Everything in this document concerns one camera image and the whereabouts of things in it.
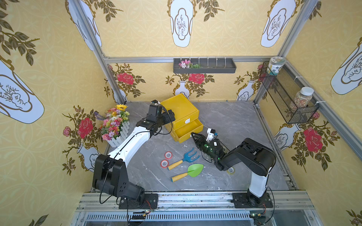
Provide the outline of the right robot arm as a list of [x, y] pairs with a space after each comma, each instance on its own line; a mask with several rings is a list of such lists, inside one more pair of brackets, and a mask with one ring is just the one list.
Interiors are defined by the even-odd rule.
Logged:
[[240, 145], [228, 152], [217, 138], [213, 130], [207, 136], [192, 132], [190, 135], [196, 147], [211, 158], [211, 162], [220, 171], [227, 171], [234, 165], [243, 163], [252, 172], [248, 196], [261, 199], [267, 190], [269, 174], [276, 164], [273, 150], [250, 139], [245, 138]]

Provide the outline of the red tape roll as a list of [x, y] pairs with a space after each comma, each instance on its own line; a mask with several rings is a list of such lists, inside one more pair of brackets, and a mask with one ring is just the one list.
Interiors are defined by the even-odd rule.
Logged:
[[172, 154], [171, 152], [166, 152], [166, 153], [165, 153], [165, 158], [166, 158], [167, 160], [172, 159], [172, 157], [173, 157], [173, 154]]
[[166, 169], [169, 166], [169, 162], [168, 160], [164, 159], [161, 161], [160, 165], [163, 169]]

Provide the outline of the red tape roll upper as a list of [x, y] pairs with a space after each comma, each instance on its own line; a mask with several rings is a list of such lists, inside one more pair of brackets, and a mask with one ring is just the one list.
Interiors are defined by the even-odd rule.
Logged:
[[172, 154], [171, 152], [166, 152], [166, 153], [165, 153], [165, 158], [166, 158], [167, 160], [172, 159], [172, 157], [173, 157], [173, 154]]

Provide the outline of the pink artificial flowers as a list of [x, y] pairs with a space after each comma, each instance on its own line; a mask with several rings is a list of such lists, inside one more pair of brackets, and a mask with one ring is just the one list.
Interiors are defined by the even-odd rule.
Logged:
[[201, 68], [201, 65], [200, 64], [193, 64], [190, 60], [182, 60], [180, 63], [179, 63], [179, 67], [180, 68], [193, 68], [193, 69], [196, 69], [196, 68]]

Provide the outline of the aluminium rail frame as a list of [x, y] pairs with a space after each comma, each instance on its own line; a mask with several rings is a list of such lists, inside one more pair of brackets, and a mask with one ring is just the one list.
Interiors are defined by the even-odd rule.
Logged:
[[117, 222], [144, 224], [147, 222], [201, 221], [221, 225], [242, 221], [263, 226], [320, 226], [322, 221], [306, 191], [268, 191], [273, 208], [235, 208], [233, 193], [242, 191], [182, 191], [147, 192], [158, 194], [157, 209], [119, 209], [121, 198], [111, 197], [104, 204], [99, 194], [83, 194], [74, 217], [73, 226], [88, 223], [113, 226]]

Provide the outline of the white lid snack jar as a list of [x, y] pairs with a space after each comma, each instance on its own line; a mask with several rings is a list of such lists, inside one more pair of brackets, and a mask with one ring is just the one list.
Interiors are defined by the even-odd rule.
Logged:
[[310, 87], [303, 87], [294, 97], [291, 102], [293, 109], [306, 107], [308, 102], [312, 99], [314, 89]]

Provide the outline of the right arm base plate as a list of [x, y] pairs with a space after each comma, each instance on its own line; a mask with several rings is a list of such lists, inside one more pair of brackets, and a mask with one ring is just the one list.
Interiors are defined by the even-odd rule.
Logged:
[[273, 199], [265, 192], [261, 197], [251, 193], [233, 193], [231, 203], [235, 208], [273, 208]]

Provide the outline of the blue toy garden fork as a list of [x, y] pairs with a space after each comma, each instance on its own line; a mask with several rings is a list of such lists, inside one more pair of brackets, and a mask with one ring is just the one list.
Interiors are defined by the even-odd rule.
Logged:
[[169, 165], [168, 169], [172, 170], [175, 167], [182, 164], [183, 162], [192, 163], [192, 162], [196, 161], [200, 157], [200, 155], [197, 155], [197, 154], [198, 154], [197, 151], [195, 151], [194, 148], [192, 148], [190, 151], [188, 151], [187, 153], [184, 154], [184, 157], [182, 160], [179, 160], [178, 162]]

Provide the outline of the green toy garden shovel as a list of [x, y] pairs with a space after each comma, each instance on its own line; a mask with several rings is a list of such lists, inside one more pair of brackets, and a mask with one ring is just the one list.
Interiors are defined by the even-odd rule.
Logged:
[[197, 177], [203, 170], [204, 165], [203, 164], [192, 164], [188, 167], [188, 171], [186, 173], [174, 176], [171, 178], [172, 182], [178, 181], [186, 176], [190, 176], [192, 178]]

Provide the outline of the yellow drawer cabinet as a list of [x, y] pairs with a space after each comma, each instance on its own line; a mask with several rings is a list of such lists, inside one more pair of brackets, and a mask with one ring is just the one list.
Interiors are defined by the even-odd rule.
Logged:
[[191, 133], [200, 133], [204, 125], [199, 120], [199, 110], [183, 95], [179, 94], [161, 102], [167, 110], [172, 110], [175, 121], [166, 125], [175, 142], [183, 143], [191, 138]]

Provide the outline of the grey wall shelf tray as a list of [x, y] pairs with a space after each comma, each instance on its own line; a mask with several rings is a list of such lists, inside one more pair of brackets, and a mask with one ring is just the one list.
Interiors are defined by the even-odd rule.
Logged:
[[[190, 60], [193, 64], [200, 64], [201, 68], [180, 68], [182, 60]], [[182, 74], [214, 74], [214, 73], [235, 73], [237, 66], [230, 57], [179, 57], [173, 58], [173, 72]]]

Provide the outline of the red tape roll lower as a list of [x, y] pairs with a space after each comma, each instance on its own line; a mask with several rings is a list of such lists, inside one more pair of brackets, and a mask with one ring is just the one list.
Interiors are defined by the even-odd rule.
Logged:
[[161, 161], [160, 165], [163, 169], [166, 169], [169, 166], [169, 162], [168, 160], [164, 159]]

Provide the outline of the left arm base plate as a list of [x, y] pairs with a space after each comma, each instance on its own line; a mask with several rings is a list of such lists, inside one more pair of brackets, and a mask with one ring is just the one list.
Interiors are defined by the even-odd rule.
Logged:
[[127, 210], [127, 209], [154, 210], [157, 209], [158, 198], [159, 196], [156, 193], [144, 193], [137, 200], [122, 197], [119, 201], [118, 207], [120, 210]]

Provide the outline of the flower basket white fence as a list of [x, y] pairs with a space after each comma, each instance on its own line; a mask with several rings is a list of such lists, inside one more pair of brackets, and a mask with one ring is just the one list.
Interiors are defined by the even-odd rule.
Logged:
[[97, 115], [97, 119], [102, 121], [100, 127], [101, 137], [113, 148], [121, 145], [127, 138], [129, 132], [129, 115], [126, 105], [116, 105], [107, 110], [106, 115]]

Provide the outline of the jar with patterned lid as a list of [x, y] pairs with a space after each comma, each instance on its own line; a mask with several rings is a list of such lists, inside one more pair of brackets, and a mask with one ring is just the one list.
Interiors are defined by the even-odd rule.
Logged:
[[286, 59], [283, 57], [272, 57], [266, 69], [269, 75], [278, 75], [282, 67], [285, 65]]

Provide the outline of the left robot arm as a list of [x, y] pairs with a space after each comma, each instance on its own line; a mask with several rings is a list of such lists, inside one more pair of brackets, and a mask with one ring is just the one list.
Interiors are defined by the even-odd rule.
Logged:
[[128, 178], [127, 166], [133, 156], [152, 136], [161, 135], [164, 125], [175, 121], [175, 113], [167, 110], [157, 101], [152, 101], [146, 117], [136, 123], [131, 134], [107, 155], [101, 154], [95, 161], [92, 187], [101, 194], [121, 198], [126, 208], [131, 205], [135, 208], [143, 207], [147, 202], [145, 189]]

